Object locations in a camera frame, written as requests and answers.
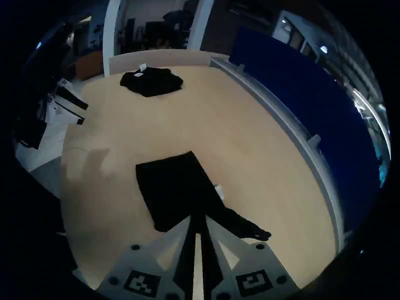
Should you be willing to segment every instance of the white tag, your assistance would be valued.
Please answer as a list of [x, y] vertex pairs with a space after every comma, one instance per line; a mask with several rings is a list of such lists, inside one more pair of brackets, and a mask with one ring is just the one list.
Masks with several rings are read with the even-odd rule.
[[140, 65], [140, 72], [143, 72], [146, 69], [147, 69], [147, 65], [145, 63]]

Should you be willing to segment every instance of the desk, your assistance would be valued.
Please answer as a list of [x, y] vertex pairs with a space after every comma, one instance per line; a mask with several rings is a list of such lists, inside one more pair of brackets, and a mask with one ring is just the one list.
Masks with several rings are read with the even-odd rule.
[[135, 165], [193, 151], [227, 207], [272, 233], [268, 245], [296, 284], [335, 256], [331, 218], [306, 162], [272, 116], [221, 70], [176, 66], [182, 90], [151, 98], [120, 86], [122, 74], [89, 83], [83, 125], [70, 125], [61, 158], [66, 234], [96, 288], [153, 228]]

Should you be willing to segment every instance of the window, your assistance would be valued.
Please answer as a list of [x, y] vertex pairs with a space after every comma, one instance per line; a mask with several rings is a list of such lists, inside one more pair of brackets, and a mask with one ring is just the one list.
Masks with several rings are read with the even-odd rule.
[[286, 18], [280, 23], [275, 38], [290, 47], [300, 50], [304, 43], [304, 37], [297, 28]]
[[316, 55], [316, 53], [314, 52], [313, 48], [311, 48], [311, 46], [310, 46], [309, 43], [305, 43], [305, 47], [304, 47], [302, 53], [303, 53], [305, 56], [307, 56], [307, 57], [309, 57], [310, 59], [312, 59], [313, 62], [315, 62], [316, 59], [317, 59], [317, 55]]

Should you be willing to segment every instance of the ceiling light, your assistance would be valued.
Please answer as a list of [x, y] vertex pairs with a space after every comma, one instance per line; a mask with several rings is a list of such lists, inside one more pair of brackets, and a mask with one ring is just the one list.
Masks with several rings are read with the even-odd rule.
[[326, 46], [321, 46], [319, 49], [321, 49], [323, 53], [328, 54], [328, 48]]
[[383, 111], [386, 112], [386, 107], [385, 107], [382, 103], [380, 103], [380, 104], [378, 105], [378, 107], [379, 107], [381, 110], [383, 110]]

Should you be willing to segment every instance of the blue panel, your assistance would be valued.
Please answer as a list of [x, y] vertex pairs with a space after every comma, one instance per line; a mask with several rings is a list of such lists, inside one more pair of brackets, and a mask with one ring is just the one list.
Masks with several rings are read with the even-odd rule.
[[347, 229], [357, 229], [380, 188], [378, 161], [353, 101], [334, 79], [299, 51], [240, 28], [229, 61], [273, 92], [319, 145], [336, 181]]

